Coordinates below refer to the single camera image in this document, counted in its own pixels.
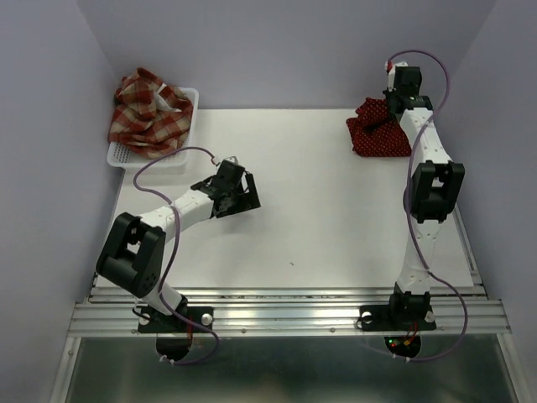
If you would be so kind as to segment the red beige plaid skirt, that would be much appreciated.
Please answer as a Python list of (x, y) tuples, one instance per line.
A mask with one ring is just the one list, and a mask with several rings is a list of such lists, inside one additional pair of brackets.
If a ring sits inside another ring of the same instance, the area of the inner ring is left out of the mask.
[(139, 67), (115, 91), (108, 141), (157, 159), (185, 144), (193, 112), (194, 104), (182, 90)]

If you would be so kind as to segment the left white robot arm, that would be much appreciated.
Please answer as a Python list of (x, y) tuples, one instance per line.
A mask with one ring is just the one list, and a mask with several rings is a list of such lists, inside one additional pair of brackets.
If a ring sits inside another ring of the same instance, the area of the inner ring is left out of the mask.
[(223, 160), (216, 174), (192, 185), (175, 200), (135, 216), (124, 212), (112, 223), (96, 272), (150, 308), (138, 316), (158, 320), (167, 330), (185, 324), (207, 327), (187, 317), (187, 299), (169, 286), (165, 277), (173, 264), (164, 262), (165, 245), (172, 242), (177, 254), (180, 234), (193, 225), (261, 207), (253, 174), (232, 160)]

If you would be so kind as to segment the white plastic basket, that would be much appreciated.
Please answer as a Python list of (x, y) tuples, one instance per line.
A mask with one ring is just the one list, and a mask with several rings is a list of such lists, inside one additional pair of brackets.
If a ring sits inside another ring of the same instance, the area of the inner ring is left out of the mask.
[[(193, 104), (193, 114), (190, 131), (187, 134), (184, 142), (185, 146), (191, 146), (194, 144), (194, 138), (196, 136), (196, 124), (200, 94), (195, 88), (191, 87), (181, 87), (180, 90), (190, 99)], [(154, 168), (157, 170), (182, 170), (186, 166), (188, 159), (189, 156), (186, 151), (180, 152), (164, 160), (161, 160), (160, 162), (157, 162), (156, 165), (154, 165)], [(134, 153), (132, 150), (128, 149), (126, 146), (120, 143), (111, 142), (109, 144), (109, 149), (107, 152), (107, 163), (111, 167), (121, 168), (124, 170), (139, 170), (143, 168), (148, 162), (149, 159), (146, 159), (141, 155)]]

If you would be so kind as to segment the red polka dot skirt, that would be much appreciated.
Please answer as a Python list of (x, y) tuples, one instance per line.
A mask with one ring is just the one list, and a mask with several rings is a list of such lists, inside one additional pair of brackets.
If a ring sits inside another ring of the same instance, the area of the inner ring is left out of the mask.
[(362, 130), (364, 126), (395, 116), (388, 110), (385, 99), (367, 97), (356, 109), (356, 125)]
[(402, 128), (391, 134), (365, 134), (356, 125), (356, 118), (346, 121), (352, 151), (364, 158), (403, 158), (411, 154), (411, 146)]

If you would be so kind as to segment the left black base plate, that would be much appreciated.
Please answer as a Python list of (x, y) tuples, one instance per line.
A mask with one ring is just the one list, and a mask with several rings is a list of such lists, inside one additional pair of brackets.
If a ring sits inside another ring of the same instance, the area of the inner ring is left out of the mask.
[[(142, 334), (165, 334), (165, 333), (201, 333), (192, 325), (185, 323), (174, 315), (166, 316), (150, 306), (135, 306), (132, 313), (138, 319), (138, 332)], [(214, 309), (211, 306), (189, 306), (183, 316), (198, 325), (202, 323), (202, 317), (213, 317)]]

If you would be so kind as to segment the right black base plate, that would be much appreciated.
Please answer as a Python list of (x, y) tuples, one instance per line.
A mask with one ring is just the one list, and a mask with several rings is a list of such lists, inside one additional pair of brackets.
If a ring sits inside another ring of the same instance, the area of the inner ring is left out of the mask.
[(434, 331), (435, 321), (427, 322), (422, 312), (392, 309), (389, 305), (366, 305), (359, 308), (356, 327), (364, 332)]

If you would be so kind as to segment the aluminium rail frame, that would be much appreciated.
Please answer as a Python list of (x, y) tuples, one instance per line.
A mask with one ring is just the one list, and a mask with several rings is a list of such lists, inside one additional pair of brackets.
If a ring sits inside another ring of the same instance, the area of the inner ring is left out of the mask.
[(533, 402), (503, 303), (483, 284), (459, 213), (442, 228), (434, 285), (437, 329), (417, 363), (392, 358), (380, 332), (357, 326), (383, 304), (407, 242), (404, 160), (351, 150), (348, 109), (202, 110), (184, 164), (157, 164), (142, 186), (179, 197), (235, 155), (253, 172), (261, 207), (181, 235), (168, 281), (213, 310), (175, 367), (144, 334), (134, 299), (103, 278), (76, 305), (55, 402)]

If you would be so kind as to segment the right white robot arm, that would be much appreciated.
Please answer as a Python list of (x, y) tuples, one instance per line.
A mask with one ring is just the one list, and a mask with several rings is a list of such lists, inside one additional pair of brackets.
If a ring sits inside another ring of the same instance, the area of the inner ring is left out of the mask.
[(411, 145), (403, 203), (409, 228), (404, 262), (385, 304), (361, 306), (357, 327), (366, 332), (434, 330), (430, 267), (442, 224), (452, 214), (465, 175), (463, 164), (445, 151), (430, 99), (420, 95), (420, 68), (386, 65), (388, 110)]

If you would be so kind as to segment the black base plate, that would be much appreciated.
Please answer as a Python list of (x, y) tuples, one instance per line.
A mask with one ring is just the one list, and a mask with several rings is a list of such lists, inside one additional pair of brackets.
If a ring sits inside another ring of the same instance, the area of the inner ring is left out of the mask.
[[(192, 325), (185, 323), (174, 315), (166, 316), (150, 306), (135, 306), (132, 313), (138, 319), (138, 332), (142, 334), (165, 334), (165, 333), (201, 333)], [(198, 325), (202, 323), (202, 317), (213, 317), (214, 309), (211, 306), (189, 306), (183, 316)]]
[(422, 312), (392, 309), (389, 305), (366, 305), (359, 308), (356, 327), (364, 332), (434, 331), (435, 321), (427, 322)]

